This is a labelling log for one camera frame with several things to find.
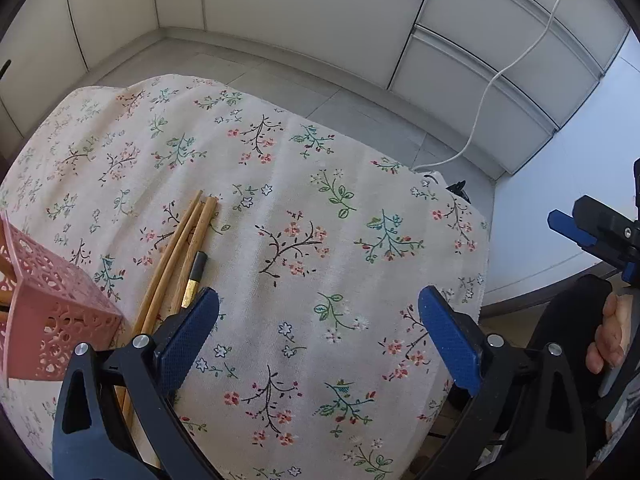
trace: white tablecloth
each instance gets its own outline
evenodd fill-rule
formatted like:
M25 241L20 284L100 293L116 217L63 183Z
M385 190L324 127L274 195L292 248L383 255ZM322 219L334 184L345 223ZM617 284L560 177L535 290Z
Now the white tablecloth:
M0 206L94 277L126 316L122 344L181 212L197 189L218 196L202 285L221 315L178 394L185 428L228 479L394 480L450 385L418 292L435 284L477 319L484 289L486 223L440 179L215 81L167 75L70 94ZM49 471L59 389L11 380L1 392Z

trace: wooden chopstick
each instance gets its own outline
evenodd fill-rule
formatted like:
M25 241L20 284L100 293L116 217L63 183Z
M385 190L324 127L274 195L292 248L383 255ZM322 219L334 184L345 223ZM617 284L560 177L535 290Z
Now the wooden chopstick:
M162 306L162 300L164 300L164 293L166 292L166 288L169 285L169 280L171 280L171 276L174 273L175 264L180 258L180 251L184 247L187 238L189 237L189 233L191 232L191 228L196 223L196 220L200 217L200 213L202 211L202 204L198 202L196 207L191 212L189 219L184 226L184 230L180 234L178 241L174 244L173 252L169 257L169 260L166 263L164 271L162 272L162 276L158 281L158 286L156 287L156 291L153 295L151 303L149 304L148 311L146 313L146 317L144 323L142 325L142 333L151 333L154 325L156 324L156 318L158 316L158 312L160 311L160 307ZM133 418L133 410L131 405L131 398L129 394L125 394L124 400L122 402L122 415L124 416L124 420L127 423L127 426L131 427L131 422Z
M7 306L11 305L11 300L13 297L14 297L13 291L0 290L0 304L7 305Z
M18 279L15 277L14 266L4 256L0 256L0 272L12 282L17 283Z
M4 229L2 228L2 224L0 223L0 246L6 247L6 237L4 236ZM14 266L12 266L11 262L7 261L4 256L0 255L0 272L2 272L7 278L13 280L16 283L18 280L15 277Z
M182 264L182 269L180 270L180 277L178 278L178 283L175 288L174 299L169 310L170 315L180 312L180 307L182 306L182 298L184 297L184 291L187 287L187 282L189 281L189 274L191 272L193 261L196 257L196 253L202 247L202 242L204 241L204 237L207 234L207 227L209 227L209 222L211 221L211 217L216 210L217 204L217 197L207 197L204 208L202 209L202 213L200 214L200 219L198 220L196 229L193 232L193 237L191 237L191 243L189 244L189 248L187 249L187 255L184 259L184 263Z
M180 235L184 231L185 226L187 225L191 214L194 209L200 204L200 196L202 195L202 190L199 190L196 193L196 196L193 197L189 207L182 214L182 219L178 224L178 227L175 228L174 234L171 236L169 240L169 244L167 245L160 261L158 262L158 266L156 270L154 270L153 275L151 276L151 281L146 286L145 295L140 301L140 306L138 307L138 315L136 317L136 322L133 324L131 329L131 337L136 336L142 330L142 326L145 323L146 313L149 310L149 306L151 305L151 301L153 300L154 294L156 293L156 288L158 288L158 283L160 282L160 278L162 278L162 273L166 268L166 264L169 262L172 253L174 252L174 248L180 239ZM125 389L124 388L116 388L116 394L118 396L118 402L121 407L124 407L124 399L125 399Z
M156 324L156 316L158 315L158 311L162 306L162 300L164 300L164 294L166 292L166 288L169 285L169 280L171 280L171 276L174 273L175 264L178 262L180 258L180 250L187 243L187 239L191 232L191 229L198 221L198 218L202 215L202 204L199 204L196 209L191 213L191 217L187 222L187 226L185 227L178 243L174 249L174 254L169 258L169 262L166 264L166 269L162 273L162 278L160 278L160 282L158 283L158 288L156 288L156 293L154 294L154 298L151 301L151 305L149 306L149 312L146 313L145 323L142 326L143 333L150 333Z

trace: white cable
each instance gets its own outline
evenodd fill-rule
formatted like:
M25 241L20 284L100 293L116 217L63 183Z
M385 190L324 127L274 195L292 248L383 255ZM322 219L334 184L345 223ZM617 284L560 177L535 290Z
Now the white cable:
M542 41L542 39L545 37L545 35L548 33L549 29L551 28L551 24L554 21L554 17L556 16L556 10L558 9L558 5L560 4L561 0L556 0L555 4L554 4L554 8L551 10L551 14L549 15L549 21L546 23L546 27L545 30L542 31L542 34L540 34L540 37L527 49L525 50L518 59L516 59L516 61L514 61L513 63L511 63L509 66L503 68L502 70L500 70L500 72L498 72L496 75L494 75L491 79L491 81L489 81L489 84L486 86L486 88L484 89L484 92L482 93L482 98L480 99L480 105L478 106L478 112L476 113L476 119L474 120L474 125L471 128L471 134L469 135L469 138L464 146L464 148L462 148L459 152L457 152L454 156L452 156L451 158L448 158L447 160L443 160L442 162L434 162L432 164L420 164L419 166L414 166L413 168L411 168L411 171L415 171L416 173L419 173L421 171L424 171L425 168L433 168L435 166L441 166L443 164L446 164L447 162L451 162L452 160L456 160L459 156L461 156L463 153L465 153L466 149L469 147L469 145L471 144L472 139L474 138L474 133L476 132L476 126L478 125L478 118L480 117L480 110L482 110L482 105L484 104L484 98L486 97L486 93L489 91L489 88L491 88L491 86L494 84L494 82L505 72L507 72L508 69L513 68L517 63L521 62L522 59L529 53L531 52L534 48L536 48L538 46L538 44L540 43L540 41Z

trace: pink plastic basket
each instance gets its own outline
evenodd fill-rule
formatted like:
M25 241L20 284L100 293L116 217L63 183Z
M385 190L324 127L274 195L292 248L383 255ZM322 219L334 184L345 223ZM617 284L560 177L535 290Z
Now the pink plastic basket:
M84 270L18 231L6 212L1 220L0 258L17 277L0 282L0 290L14 292L7 323L0 323L2 378L61 381L76 345L106 350L122 314Z

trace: bolt head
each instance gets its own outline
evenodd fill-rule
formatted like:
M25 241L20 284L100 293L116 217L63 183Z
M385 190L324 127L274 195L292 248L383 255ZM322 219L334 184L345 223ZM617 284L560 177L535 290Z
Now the bolt head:
M89 345L87 343L79 343L78 345L76 345L76 349L74 350L74 352L76 353L76 355L84 355L86 354L86 351L89 349Z
M145 334L140 334L133 338L133 346L136 348L144 348L149 344L149 336Z
M489 343L489 346L493 348L500 348L504 345L504 339L498 334L491 334L487 336L486 341Z
M558 343L549 343L549 346L547 348L551 355L562 355L562 347Z

